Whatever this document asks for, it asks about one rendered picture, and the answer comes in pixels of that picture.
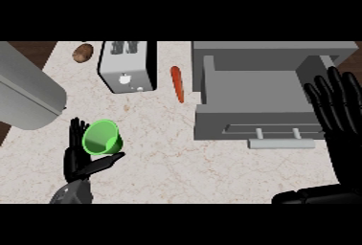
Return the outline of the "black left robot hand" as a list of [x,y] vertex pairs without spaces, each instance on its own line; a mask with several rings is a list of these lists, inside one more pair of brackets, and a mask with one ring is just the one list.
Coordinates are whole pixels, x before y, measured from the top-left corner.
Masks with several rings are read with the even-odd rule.
[[86,180],[92,174],[108,169],[117,160],[124,157],[126,153],[107,156],[98,160],[92,160],[90,154],[83,149],[83,134],[89,128],[89,124],[74,118],[70,124],[70,146],[64,155],[64,177],[68,183],[77,180]]

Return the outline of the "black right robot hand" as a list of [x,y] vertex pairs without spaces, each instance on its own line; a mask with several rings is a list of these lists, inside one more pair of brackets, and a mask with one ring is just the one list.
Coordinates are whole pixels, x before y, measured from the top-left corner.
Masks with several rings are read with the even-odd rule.
[[352,72],[328,68],[305,84],[339,184],[287,191],[274,204],[362,204],[362,86]]

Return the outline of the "green cup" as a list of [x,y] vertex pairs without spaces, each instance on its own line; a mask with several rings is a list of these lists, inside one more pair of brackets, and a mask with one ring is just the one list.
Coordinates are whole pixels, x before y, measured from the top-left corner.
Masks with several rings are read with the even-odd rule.
[[123,148],[117,124],[111,120],[96,121],[83,133],[83,149],[90,155],[115,154]]

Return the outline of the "grey open drawer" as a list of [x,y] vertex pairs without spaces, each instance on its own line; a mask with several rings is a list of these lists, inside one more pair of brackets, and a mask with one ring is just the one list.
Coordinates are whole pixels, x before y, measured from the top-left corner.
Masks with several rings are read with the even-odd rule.
[[303,138],[321,140],[303,85],[333,65],[330,56],[309,56],[293,71],[217,71],[214,58],[206,56],[194,138],[248,140],[262,132],[268,139],[290,139],[299,131]]

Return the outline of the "large grey rounded appliance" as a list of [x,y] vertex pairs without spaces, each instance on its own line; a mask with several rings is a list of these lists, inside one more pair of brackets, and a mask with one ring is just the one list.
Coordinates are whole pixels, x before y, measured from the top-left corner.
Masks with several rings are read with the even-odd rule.
[[67,92],[8,41],[0,41],[0,122],[36,130],[67,104]]

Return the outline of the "grey cabinet body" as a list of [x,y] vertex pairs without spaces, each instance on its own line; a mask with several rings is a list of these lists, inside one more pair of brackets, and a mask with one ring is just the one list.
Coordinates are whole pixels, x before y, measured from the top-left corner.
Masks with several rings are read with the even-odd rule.
[[192,91],[201,91],[204,57],[217,71],[294,71],[309,56],[339,66],[358,50],[353,41],[192,41]]

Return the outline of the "silver toaster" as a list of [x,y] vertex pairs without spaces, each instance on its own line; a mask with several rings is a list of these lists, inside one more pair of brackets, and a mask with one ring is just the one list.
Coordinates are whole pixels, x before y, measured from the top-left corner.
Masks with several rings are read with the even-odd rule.
[[114,94],[157,89],[157,42],[105,41],[98,75]]

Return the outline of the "orange carrot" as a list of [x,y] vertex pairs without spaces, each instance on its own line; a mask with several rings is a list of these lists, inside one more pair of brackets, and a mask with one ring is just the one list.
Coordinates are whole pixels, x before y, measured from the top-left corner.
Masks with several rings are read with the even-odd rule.
[[176,95],[179,102],[183,103],[183,86],[182,86],[182,70],[177,66],[173,66],[170,69],[173,84],[176,89]]

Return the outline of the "brown potato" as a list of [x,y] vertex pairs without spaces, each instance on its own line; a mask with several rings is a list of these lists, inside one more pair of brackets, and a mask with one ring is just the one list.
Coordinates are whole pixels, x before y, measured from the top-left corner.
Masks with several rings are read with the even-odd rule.
[[73,58],[78,63],[87,62],[93,55],[93,46],[83,44],[73,53]]

